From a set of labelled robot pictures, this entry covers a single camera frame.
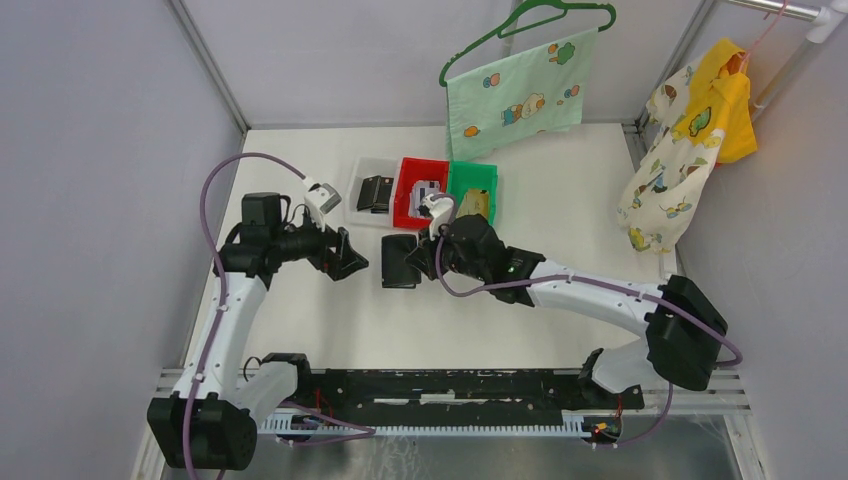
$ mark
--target patterned garment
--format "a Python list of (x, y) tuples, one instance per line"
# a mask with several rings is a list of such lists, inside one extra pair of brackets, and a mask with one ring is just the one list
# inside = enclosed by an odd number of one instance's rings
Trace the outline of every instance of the patterned garment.
[(757, 150), (748, 113), (751, 82), (739, 71), (740, 53), (721, 39), (651, 95), (648, 112), (660, 132), (617, 208), (635, 250), (671, 251), (689, 227), (715, 164)]
[(473, 160), (580, 123), (597, 36), (597, 29), (572, 35), (448, 80), (448, 159)]

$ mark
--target gray floor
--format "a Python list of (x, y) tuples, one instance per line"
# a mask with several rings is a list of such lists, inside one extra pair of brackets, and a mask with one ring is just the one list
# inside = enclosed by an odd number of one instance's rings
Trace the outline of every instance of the gray floor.
[[(625, 437), (651, 418), (627, 419)], [(260, 440), (243, 472), (227, 480), (600, 479), (732, 480), (741, 478), (721, 418), (669, 419), (642, 443), (595, 451), (575, 439), (379, 438), (292, 450)], [(185, 471), (169, 472), (172, 480)], [(214, 478), (214, 475), (203, 478)]]

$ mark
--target white wall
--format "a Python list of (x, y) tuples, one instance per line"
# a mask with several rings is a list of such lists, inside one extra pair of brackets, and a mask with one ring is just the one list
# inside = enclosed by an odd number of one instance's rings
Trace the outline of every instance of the white wall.
[(239, 135), (164, 1), (4, 2), (0, 65), (2, 476), (127, 478)]
[[(755, 90), (809, 28), (781, 22), (752, 59)], [(722, 5), (701, 43), (727, 35), (747, 46), (766, 24)], [(845, 478), (846, 85), (843, 25), (760, 118), (760, 151), (714, 172), (680, 244), (746, 356), (742, 378), (778, 480)]]
[[(509, 16), (512, 0), (187, 0), (252, 125), (444, 124), (439, 73), (448, 59)], [(589, 121), (633, 119), (698, 0), (619, 0), (596, 47)], [(540, 8), (528, 18), (547, 18)], [(514, 37), (515, 50), (606, 23), (573, 11)], [(500, 58), (490, 40), (448, 78)]]

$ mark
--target plastic bin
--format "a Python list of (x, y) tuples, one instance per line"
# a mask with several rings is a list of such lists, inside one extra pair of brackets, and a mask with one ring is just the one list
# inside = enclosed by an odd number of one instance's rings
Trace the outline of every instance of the plastic bin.
[[(397, 160), (370, 157), (356, 159), (353, 166), (353, 173), (351, 173), (350, 181), (347, 185), (347, 196), (344, 199), (345, 223), (392, 228), (392, 211), (394, 210), (394, 196), (397, 189), (399, 171), (400, 162)], [(389, 199), (389, 213), (371, 213), (367, 210), (358, 212), (356, 210), (356, 201), (359, 199), (359, 192), (362, 190), (362, 180), (373, 177), (374, 175), (395, 179), (392, 185), (392, 198)]]
[(489, 225), (494, 225), (497, 211), (498, 167), (483, 163), (451, 162), (448, 193), (461, 203), (469, 188), (479, 188), (489, 192)]
[(430, 225), (426, 218), (409, 216), (409, 194), (419, 180), (439, 182), (440, 190), (447, 191), (450, 163), (445, 160), (425, 160), (404, 157), (400, 164), (400, 174), (395, 178), (394, 212), (392, 218), (397, 228), (420, 230)]

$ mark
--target green hanger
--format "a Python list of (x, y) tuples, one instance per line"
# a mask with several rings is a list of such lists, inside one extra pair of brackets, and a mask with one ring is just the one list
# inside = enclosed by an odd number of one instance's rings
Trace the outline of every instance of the green hanger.
[[(516, 28), (515, 30), (504, 33), (504, 30), (516, 21), (518, 21), (518, 18), (523, 15), (524, 12), (536, 7), (541, 7), (543, 5), (558, 8), (562, 10), (562, 13), (551, 18), (536, 22), (534, 24), (527, 25), (521, 28)], [(538, 27), (539, 25), (544, 25), (546, 23), (553, 22), (554, 20), (559, 20), (560, 18), (565, 17), (568, 14), (569, 10), (606, 10), (610, 14), (610, 21), (603, 27), (598, 28), (599, 32), (603, 32), (604, 30), (611, 27), (613, 23), (615, 23), (615, 7), (608, 3), (565, 3), (562, 0), (525, 0), (521, 3), (521, 5), (518, 6), (518, 8), (515, 9), (514, 12), (512, 12), (509, 18), (507, 18), (506, 21), (502, 23), (499, 27), (483, 35), (483, 37), (481, 37), (479, 40), (466, 47), (465, 50), (451, 57), (448, 63), (445, 64), (444, 68), (442, 68), (442, 73), (439, 75), (439, 85), (447, 87), (448, 84), (447, 82), (445, 82), (445, 75), (448, 73), (448, 69), (451, 67), (451, 65), (453, 65), (454, 62), (465, 56), (466, 53), (482, 45), (483, 42), (485, 42), (486, 40), (494, 37), (495, 35), (497, 35), (498, 38), (506, 38), (510, 35), (515, 35), (516, 33)]]

